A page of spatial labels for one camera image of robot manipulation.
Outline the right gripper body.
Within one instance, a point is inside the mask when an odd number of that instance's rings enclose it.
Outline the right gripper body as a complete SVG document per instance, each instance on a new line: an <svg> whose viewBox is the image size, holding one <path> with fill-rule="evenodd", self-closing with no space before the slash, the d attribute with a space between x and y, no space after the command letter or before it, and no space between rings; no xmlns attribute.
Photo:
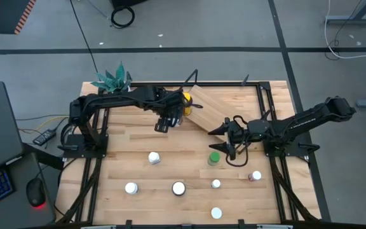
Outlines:
<svg viewBox="0 0 366 229"><path fill-rule="evenodd" d="M224 119L227 134L227 150L230 160L235 160L237 154L242 154L248 150L248 135L245 129L235 120L228 117Z"/></svg>

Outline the black mat orange stripes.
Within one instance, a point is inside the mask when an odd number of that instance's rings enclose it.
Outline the black mat orange stripes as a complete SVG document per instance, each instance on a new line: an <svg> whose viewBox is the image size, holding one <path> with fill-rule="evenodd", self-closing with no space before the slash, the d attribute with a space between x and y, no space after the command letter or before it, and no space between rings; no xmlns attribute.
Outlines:
<svg viewBox="0 0 366 229"><path fill-rule="evenodd" d="M0 34L20 34L36 0L0 0Z"/></svg>

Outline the amber bottle yellow cap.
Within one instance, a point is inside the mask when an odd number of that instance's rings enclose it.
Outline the amber bottle yellow cap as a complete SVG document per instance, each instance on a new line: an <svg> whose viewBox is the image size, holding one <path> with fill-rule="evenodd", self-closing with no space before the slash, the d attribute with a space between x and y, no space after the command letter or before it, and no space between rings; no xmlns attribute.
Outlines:
<svg viewBox="0 0 366 229"><path fill-rule="evenodd" d="M191 114L191 105L193 103L193 99L188 92L183 92L184 96L184 116L188 116Z"/></svg>

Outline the white bottle fine-print label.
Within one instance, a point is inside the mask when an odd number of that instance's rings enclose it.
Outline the white bottle fine-print label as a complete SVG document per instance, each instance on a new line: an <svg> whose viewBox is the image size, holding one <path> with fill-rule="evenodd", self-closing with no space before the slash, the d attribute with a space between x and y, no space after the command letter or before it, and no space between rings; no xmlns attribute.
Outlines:
<svg viewBox="0 0 366 229"><path fill-rule="evenodd" d="M130 195L137 194L139 192L138 184L133 183L133 182L126 183L125 184L125 191L127 192L127 194L130 194Z"/></svg>

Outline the wooden shelf black metal legs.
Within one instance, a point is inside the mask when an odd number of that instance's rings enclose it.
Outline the wooden shelf black metal legs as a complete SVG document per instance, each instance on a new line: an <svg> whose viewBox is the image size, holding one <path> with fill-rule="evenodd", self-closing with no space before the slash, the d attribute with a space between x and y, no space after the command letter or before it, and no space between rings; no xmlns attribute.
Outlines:
<svg viewBox="0 0 366 229"><path fill-rule="evenodd" d="M263 96L257 92L258 81L185 81L179 83L193 97L195 104L177 134L176 152L206 152L209 144L222 143L226 135L208 135L208 132L222 125L226 117L240 115L245 121L261 117L260 104Z"/></svg>

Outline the green plant in white pot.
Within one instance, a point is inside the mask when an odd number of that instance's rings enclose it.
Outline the green plant in white pot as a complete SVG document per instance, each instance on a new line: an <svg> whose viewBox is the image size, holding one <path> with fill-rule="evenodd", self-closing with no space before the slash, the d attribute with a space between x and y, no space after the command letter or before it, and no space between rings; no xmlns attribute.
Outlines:
<svg viewBox="0 0 366 229"><path fill-rule="evenodd" d="M98 81L91 82L91 85L106 90L107 92L130 92L132 77L125 70L123 63L120 62L115 75L105 71L105 74L97 73Z"/></svg>

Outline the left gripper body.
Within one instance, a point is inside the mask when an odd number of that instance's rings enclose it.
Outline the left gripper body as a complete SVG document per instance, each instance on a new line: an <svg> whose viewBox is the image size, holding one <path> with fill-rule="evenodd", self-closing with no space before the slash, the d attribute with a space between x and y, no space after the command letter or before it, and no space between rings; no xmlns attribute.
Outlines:
<svg viewBox="0 0 366 229"><path fill-rule="evenodd" d="M162 91L158 103L161 104L161 108L157 110L160 118L165 119L168 123L180 121L184 109L184 96L181 89Z"/></svg>

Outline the black computer mouse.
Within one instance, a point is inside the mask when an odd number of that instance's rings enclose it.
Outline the black computer mouse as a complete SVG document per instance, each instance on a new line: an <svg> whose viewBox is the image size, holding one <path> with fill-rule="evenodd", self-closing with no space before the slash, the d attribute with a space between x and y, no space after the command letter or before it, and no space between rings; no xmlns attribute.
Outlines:
<svg viewBox="0 0 366 229"><path fill-rule="evenodd" d="M36 177L31 179L26 185L27 200L33 207L39 207L46 202L43 181Z"/></svg>

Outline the white melatonin bottle blue band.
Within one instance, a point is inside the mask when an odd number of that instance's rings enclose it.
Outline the white melatonin bottle blue band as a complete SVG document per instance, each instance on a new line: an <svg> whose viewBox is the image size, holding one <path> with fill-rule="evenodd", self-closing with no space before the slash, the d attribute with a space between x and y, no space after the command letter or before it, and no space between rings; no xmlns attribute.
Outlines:
<svg viewBox="0 0 366 229"><path fill-rule="evenodd" d="M148 155L148 161L150 164L156 164L156 163L159 163L161 160L160 160L160 155L159 153L157 152L150 152L149 155Z"/></svg>

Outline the green medicine bottle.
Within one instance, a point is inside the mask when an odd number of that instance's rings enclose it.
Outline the green medicine bottle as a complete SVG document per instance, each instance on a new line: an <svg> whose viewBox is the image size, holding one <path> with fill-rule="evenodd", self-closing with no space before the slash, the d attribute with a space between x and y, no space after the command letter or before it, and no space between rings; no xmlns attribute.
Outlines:
<svg viewBox="0 0 366 229"><path fill-rule="evenodd" d="M213 151L209 154L208 157L208 164L211 166L217 165L220 161L220 154L219 152Z"/></svg>

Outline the black aluminium table frame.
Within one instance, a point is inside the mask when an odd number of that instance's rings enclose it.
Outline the black aluminium table frame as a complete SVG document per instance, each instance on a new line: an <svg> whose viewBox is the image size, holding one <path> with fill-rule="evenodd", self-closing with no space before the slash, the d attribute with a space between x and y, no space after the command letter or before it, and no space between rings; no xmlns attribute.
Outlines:
<svg viewBox="0 0 366 229"><path fill-rule="evenodd" d="M230 104L228 115L242 115L246 120L261 117L256 86L241 86L235 81L198 82L213 99ZM103 159L96 195L93 224L181 225L279 223L275 188L269 158L263 145L251 145L245 167L227 165L224 155L214 166L208 164L212 149L221 136L208 135L201 127L184 119L181 127L170 128L167 134L154 131L158 117L151 111L135 107L111 109L108 113L109 145ZM217 128L224 116L219 112ZM160 155L160 163L148 161L150 152ZM316 193L306 162L287 157L293 191L310 213L320 217ZM62 174L55 205L66 212L81 189L85 159L80 158ZM249 181L248 175L258 170L260 181ZM175 196L172 184L181 181L187 190ZM139 191L130 195L127 183L137 183ZM213 219L211 210L222 210L220 219Z"/></svg>

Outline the black power adapter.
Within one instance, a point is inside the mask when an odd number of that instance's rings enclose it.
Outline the black power adapter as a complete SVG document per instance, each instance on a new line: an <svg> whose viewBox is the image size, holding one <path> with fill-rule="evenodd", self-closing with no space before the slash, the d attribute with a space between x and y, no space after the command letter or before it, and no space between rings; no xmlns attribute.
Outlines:
<svg viewBox="0 0 366 229"><path fill-rule="evenodd" d="M48 129L40 133L32 142L38 146L42 146L54 138L56 134L57 132L55 129Z"/></svg>

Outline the black box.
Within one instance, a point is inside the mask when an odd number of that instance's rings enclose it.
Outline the black box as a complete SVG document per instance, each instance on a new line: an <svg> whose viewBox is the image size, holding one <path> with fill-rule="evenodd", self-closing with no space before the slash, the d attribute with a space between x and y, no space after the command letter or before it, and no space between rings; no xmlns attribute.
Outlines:
<svg viewBox="0 0 366 229"><path fill-rule="evenodd" d="M110 1L110 3L112 4L112 6L114 8L117 8L119 6L132 7L132 6L135 6L137 4L143 3L147 0L109 0L109 1Z"/></svg>

